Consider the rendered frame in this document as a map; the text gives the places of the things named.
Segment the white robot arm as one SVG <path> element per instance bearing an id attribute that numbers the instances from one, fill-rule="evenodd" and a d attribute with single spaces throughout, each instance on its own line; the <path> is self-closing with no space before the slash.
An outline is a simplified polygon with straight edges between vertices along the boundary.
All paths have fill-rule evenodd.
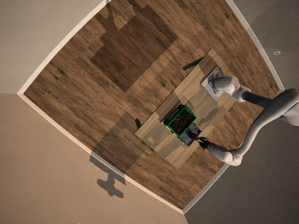
<path id="1" fill-rule="evenodd" d="M 295 88 L 289 88 L 273 99 L 251 92 L 249 88 L 240 85 L 237 77 L 232 75 L 220 76 L 220 74 L 217 74 L 215 76 L 213 74 L 212 80 L 208 83 L 215 94 L 222 90 L 236 101 L 248 101 L 264 108 L 249 127 L 240 148 L 228 150 L 215 143 L 208 145 L 207 150 L 210 153 L 229 165 L 237 166 L 241 164 L 242 156 L 248 151 L 258 131 L 265 124 L 279 117 L 291 125 L 299 126 L 299 90 Z"/>

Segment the green bottle crate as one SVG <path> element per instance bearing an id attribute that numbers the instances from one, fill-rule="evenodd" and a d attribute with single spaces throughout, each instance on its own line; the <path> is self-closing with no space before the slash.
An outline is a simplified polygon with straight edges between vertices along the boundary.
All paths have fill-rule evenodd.
<path id="1" fill-rule="evenodd" d="M 174 119 L 180 115 L 180 119 L 183 118 L 183 116 L 188 113 L 191 115 L 192 119 L 189 120 L 185 120 L 186 125 L 185 126 L 180 126 L 181 130 L 180 132 L 175 132 L 174 130 L 172 130 L 172 128 L 175 126 L 175 124 L 177 124 L 177 122 L 179 121 L 174 121 Z M 187 128 L 194 122 L 194 117 L 192 112 L 185 107 L 184 105 L 179 104 L 179 106 L 166 118 L 166 120 L 163 122 L 170 130 L 172 130 L 174 133 L 176 133 L 177 136 L 181 136 L 186 130 Z M 178 124 L 177 124 L 178 125 Z"/>

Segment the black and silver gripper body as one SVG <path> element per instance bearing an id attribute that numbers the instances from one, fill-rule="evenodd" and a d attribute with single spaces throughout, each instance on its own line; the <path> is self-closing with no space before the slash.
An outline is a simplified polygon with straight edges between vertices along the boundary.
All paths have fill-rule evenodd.
<path id="1" fill-rule="evenodd" d="M 210 144 L 211 142 L 209 142 L 208 140 L 207 141 L 205 141 L 205 148 L 207 149 L 207 146 Z"/>

